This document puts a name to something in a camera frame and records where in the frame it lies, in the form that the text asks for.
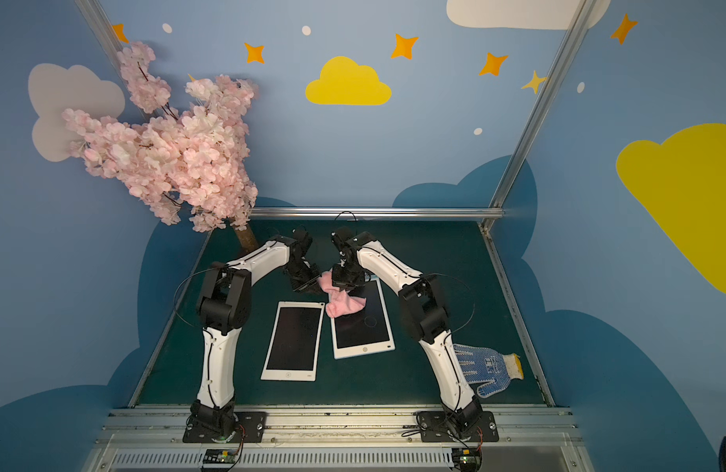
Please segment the aluminium post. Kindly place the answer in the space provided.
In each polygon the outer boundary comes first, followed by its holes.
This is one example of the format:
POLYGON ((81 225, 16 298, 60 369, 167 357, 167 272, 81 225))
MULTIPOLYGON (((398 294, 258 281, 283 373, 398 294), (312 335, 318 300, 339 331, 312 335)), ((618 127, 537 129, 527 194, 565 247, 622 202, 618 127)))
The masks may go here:
POLYGON ((573 61, 575 61, 588 31, 597 23, 598 14, 600 12, 605 14, 609 4, 609 1, 585 0, 579 2, 577 9, 573 12, 571 25, 569 25, 552 62, 547 81, 543 86, 543 90, 538 94, 536 102, 534 102, 518 145, 510 157, 489 204, 490 216, 486 216, 481 221, 480 228, 485 236, 490 235, 494 223, 504 216, 504 207, 510 196, 510 191, 512 191, 512 187, 514 187, 514 183, 516 183, 516 179, 518 179, 518 175, 520 175, 520 171, 528 155, 530 155, 555 98, 565 82, 569 68, 573 65, 573 61))
POLYGON ((123 44, 113 29, 101 2, 99 0, 75 0, 74 3, 101 45, 101 49, 111 61, 111 65, 116 72, 119 72, 120 62, 117 53, 123 49, 123 44))

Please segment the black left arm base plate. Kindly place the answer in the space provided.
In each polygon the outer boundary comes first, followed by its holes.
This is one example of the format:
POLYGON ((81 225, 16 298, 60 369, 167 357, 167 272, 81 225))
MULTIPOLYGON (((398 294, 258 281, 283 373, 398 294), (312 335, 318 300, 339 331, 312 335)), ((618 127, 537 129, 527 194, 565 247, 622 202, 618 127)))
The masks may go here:
POLYGON ((238 411, 199 419, 191 414, 182 437, 184 444, 258 444, 266 430, 268 413, 238 411))

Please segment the pink cherry blossom tree crown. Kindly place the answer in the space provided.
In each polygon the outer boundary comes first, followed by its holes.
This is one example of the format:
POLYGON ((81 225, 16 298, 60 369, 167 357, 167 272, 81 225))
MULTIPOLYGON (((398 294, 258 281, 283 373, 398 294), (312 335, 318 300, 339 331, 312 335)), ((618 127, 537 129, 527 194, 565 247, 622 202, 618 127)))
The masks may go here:
POLYGON ((191 80, 185 86, 190 107, 178 112, 170 106, 168 82, 150 71, 156 55, 149 45, 132 43, 117 58, 132 102, 150 119, 129 124, 67 108, 62 118, 79 138, 70 155, 91 175, 123 183, 166 225, 178 224, 187 207, 196 232, 246 228, 258 188, 245 167, 244 117, 257 85, 227 75, 191 80))

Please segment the right rear aluminium post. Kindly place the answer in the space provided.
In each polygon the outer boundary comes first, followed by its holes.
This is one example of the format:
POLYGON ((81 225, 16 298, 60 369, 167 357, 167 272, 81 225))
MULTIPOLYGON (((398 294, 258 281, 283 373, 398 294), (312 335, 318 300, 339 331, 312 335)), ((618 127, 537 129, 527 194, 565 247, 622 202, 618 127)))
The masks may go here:
POLYGON ((573 12, 571 25, 569 25, 552 62, 547 81, 543 86, 543 90, 538 94, 536 102, 534 102, 518 145, 510 157, 489 204, 490 216, 486 216, 481 221, 480 228, 485 236, 490 235, 494 223, 504 216, 504 207, 510 196, 510 191, 512 191, 512 187, 514 187, 514 183, 516 183, 516 179, 518 179, 518 175, 520 175, 520 171, 528 155, 530 155, 555 98, 565 82, 569 68, 573 65, 573 61, 575 61, 588 31, 597 23, 598 14, 600 12, 605 14, 609 4, 609 1, 585 0, 579 2, 577 9, 573 12))

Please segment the blue-edged white drawing tablet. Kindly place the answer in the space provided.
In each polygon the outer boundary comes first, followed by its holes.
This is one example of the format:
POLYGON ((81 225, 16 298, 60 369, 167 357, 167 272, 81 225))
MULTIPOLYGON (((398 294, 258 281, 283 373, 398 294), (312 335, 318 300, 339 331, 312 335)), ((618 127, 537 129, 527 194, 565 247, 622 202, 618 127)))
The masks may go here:
POLYGON ((396 344, 380 279, 372 275, 352 295, 364 298, 366 304, 354 314, 332 320, 335 359, 394 351, 396 344))

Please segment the rear aluminium frame rail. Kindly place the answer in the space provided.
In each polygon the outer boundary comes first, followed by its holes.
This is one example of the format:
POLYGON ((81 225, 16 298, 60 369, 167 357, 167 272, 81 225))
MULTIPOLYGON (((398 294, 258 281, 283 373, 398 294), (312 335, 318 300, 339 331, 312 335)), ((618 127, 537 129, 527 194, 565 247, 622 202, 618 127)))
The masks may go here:
POLYGON ((254 208, 253 219, 483 220, 500 219, 501 208, 254 208))

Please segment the left green circuit board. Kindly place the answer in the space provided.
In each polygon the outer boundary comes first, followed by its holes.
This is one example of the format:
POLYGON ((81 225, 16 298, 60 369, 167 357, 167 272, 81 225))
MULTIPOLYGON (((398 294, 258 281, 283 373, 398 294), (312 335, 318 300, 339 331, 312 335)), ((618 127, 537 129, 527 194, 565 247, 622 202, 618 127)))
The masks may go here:
POLYGON ((239 451, 236 448, 228 450, 206 450, 202 458, 201 468, 204 470, 229 470, 237 464, 239 451))

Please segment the pink cloth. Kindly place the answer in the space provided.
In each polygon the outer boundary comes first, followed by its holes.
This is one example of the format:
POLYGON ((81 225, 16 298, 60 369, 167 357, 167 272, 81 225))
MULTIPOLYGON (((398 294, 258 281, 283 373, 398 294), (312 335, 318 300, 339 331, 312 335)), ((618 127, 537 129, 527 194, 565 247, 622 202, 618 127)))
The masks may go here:
POLYGON ((325 271, 318 278, 319 287, 329 297, 326 304, 326 313, 331 319, 352 315, 362 311, 366 306, 366 299, 351 296, 347 291, 333 284, 331 271, 325 271))

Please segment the right circuit board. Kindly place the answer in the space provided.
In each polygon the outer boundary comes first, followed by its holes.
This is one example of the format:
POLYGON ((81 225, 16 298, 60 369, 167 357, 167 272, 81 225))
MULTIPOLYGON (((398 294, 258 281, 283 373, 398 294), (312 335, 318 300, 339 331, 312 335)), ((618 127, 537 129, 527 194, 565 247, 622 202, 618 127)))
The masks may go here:
POLYGON ((451 460, 456 472, 478 472, 482 465, 482 454, 477 448, 453 448, 451 460))

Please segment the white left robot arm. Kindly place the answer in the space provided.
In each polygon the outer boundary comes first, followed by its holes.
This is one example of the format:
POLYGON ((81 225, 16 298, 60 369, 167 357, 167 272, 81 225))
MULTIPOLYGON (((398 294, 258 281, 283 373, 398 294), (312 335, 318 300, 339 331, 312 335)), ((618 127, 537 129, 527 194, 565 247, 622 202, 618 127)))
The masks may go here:
POLYGON ((320 276, 306 254, 313 243, 303 228, 276 236, 231 262, 213 263, 206 271, 197 302, 204 358, 201 385, 190 407, 186 443, 229 443, 239 431, 234 411, 234 362, 239 336, 252 304, 252 286, 276 269, 290 277, 292 288, 316 288, 320 276))

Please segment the left rear aluminium post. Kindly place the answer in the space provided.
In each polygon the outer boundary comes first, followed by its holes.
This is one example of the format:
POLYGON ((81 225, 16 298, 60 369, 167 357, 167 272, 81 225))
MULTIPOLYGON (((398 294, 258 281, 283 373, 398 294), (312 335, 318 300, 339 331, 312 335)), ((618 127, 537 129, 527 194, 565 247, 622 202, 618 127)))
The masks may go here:
POLYGON ((123 49, 123 44, 113 29, 101 2, 99 0, 75 0, 74 3, 101 45, 101 49, 111 61, 111 65, 116 72, 119 72, 120 62, 117 53, 123 49))

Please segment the front aluminium rail bed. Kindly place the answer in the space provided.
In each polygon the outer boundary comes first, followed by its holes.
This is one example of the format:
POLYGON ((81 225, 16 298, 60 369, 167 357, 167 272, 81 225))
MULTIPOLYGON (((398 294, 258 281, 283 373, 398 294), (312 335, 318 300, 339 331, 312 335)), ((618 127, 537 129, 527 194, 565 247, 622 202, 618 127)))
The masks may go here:
POLYGON ((498 442, 422 442, 415 414, 434 405, 242 406, 268 413, 258 444, 184 444, 188 411, 173 405, 109 413, 86 471, 453 471, 453 448, 477 448, 479 471, 591 471, 567 408, 491 406, 498 442), (204 470, 206 450, 239 451, 229 470, 204 470))

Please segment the rusty brown tree trunk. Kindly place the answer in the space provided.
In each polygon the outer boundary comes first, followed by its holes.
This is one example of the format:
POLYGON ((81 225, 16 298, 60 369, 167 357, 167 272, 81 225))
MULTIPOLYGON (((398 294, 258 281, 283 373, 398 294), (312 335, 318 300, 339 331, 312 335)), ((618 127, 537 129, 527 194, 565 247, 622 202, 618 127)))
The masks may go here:
POLYGON ((259 248, 258 240, 249 225, 237 227, 234 232, 240 245, 241 255, 252 253, 259 248))

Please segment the right table edge rail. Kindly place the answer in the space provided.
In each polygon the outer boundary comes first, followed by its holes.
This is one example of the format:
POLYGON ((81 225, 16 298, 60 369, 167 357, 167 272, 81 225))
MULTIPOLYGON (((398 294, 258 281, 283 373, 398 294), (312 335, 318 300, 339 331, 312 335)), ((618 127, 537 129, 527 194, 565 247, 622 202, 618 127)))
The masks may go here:
POLYGON ((538 354, 533 345, 526 323, 524 322, 522 313, 520 311, 520 306, 518 306, 518 302, 516 302, 514 291, 512 291, 512 287, 510 286, 510 281, 508 279, 504 265, 501 261, 496 244, 488 229, 485 229, 483 226, 481 226, 480 231, 485 242, 490 260, 492 262, 492 266, 494 267, 496 277, 499 281, 505 302, 510 311, 510 317, 512 318, 512 322, 514 323, 516 332, 518 333, 518 338, 520 339, 525 358, 527 360, 527 363, 529 364, 532 377, 538 389, 540 390, 540 393, 542 394, 544 403, 548 407, 556 407, 557 403, 552 395, 538 354))

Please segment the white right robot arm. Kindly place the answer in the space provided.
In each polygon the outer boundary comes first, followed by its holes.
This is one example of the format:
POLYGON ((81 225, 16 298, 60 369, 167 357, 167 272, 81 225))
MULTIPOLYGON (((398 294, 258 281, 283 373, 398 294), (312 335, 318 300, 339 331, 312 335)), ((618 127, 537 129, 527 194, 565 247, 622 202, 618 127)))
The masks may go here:
POLYGON ((339 262, 332 268, 333 285, 355 289, 367 275, 374 275, 398 295, 402 325, 424 350, 437 380, 444 427, 456 438, 467 438, 483 409, 459 367, 448 301, 438 276, 412 269, 369 232, 355 235, 341 227, 332 232, 331 240, 339 252, 339 262))

